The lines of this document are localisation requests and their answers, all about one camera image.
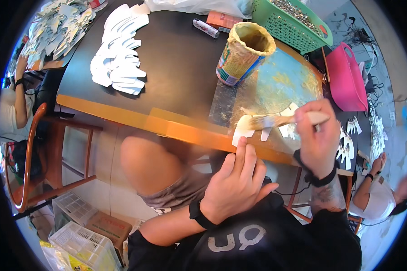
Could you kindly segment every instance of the pink plastic basket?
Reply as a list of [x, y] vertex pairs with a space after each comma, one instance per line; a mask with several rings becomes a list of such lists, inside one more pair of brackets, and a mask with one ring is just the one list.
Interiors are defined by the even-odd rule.
[[367, 111], [368, 101], [362, 74], [350, 46], [341, 42], [326, 60], [329, 67], [331, 96], [339, 108], [342, 111]]

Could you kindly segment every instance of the hand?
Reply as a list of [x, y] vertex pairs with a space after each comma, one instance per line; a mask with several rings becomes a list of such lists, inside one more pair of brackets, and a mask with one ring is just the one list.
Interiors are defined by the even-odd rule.
[[18, 61], [16, 62], [15, 81], [22, 79], [22, 75], [27, 68], [27, 59], [28, 56], [23, 56], [22, 54], [19, 55]]
[[[320, 132], [317, 132], [309, 118], [304, 116], [308, 111], [321, 111], [330, 116], [328, 121], [320, 124]], [[295, 118], [297, 132], [302, 140], [300, 159], [316, 177], [323, 179], [331, 173], [335, 165], [341, 124], [327, 99], [310, 101], [299, 107]]]
[[386, 153], [382, 153], [379, 155], [379, 157], [377, 159], [374, 160], [374, 162], [372, 163], [372, 169], [371, 169], [371, 174], [375, 175], [377, 174], [378, 171], [382, 171], [383, 168], [385, 167], [386, 164]]
[[228, 154], [212, 178], [201, 201], [201, 212], [214, 224], [252, 208], [279, 185], [262, 187], [267, 168], [257, 159], [255, 147], [241, 137], [237, 153]]

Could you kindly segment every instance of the black shirt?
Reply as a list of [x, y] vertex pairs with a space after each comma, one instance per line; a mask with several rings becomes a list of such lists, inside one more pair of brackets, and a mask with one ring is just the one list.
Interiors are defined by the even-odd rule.
[[178, 246], [153, 245], [136, 231], [128, 238], [128, 270], [360, 270], [360, 239], [345, 210], [321, 210], [301, 225], [282, 204], [270, 193]]

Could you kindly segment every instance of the wooden brush handle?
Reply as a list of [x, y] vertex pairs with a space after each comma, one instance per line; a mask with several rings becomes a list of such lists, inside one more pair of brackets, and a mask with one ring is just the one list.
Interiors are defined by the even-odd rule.
[[[309, 121], [313, 126], [324, 123], [330, 119], [329, 115], [327, 115], [326, 113], [322, 113], [320, 111], [309, 111], [305, 113], [305, 116], [309, 118]], [[294, 116], [277, 116], [277, 115], [274, 116], [274, 121], [276, 122], [276, 127], [296, 122]]]

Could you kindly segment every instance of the glue brush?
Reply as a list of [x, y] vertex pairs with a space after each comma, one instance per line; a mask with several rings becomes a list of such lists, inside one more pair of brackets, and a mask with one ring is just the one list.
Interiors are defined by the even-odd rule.
[[[305, 113], [312, 125], [324, 123], [330, 119], [325, 113], [319, 111], [309, 111]], [[247, 123], [241, 125], [241, 128], [247, 130], [262, 130], [267, 127], [280, 127], [289, 123], [295, 123], [294, 116], [278, 116], [275, 114], [254, 116]]]

